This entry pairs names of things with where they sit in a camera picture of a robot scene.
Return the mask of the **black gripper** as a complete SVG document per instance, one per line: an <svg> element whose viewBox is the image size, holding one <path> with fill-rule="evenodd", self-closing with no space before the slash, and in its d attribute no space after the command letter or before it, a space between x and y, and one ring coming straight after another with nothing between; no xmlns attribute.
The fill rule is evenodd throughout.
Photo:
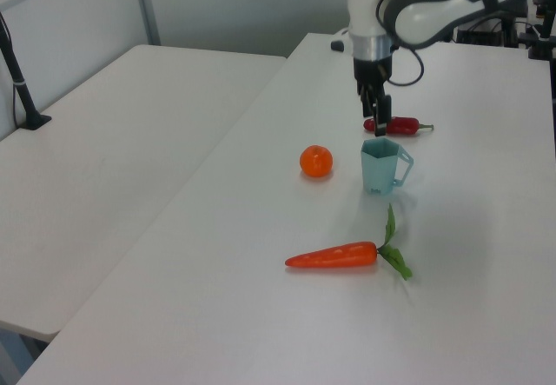
<svg viewBox="0 0 556 385"><path fill-rule="evenodd" d="M377 61L367 61L355 58L354 78L357 93L360 95L362 115L364 118L374 116L374 135L384 136L387 126L392 119L392 98L385 95L384 83L392 75L392 56ZM374 98L377 99L374 113Z"/></svg>

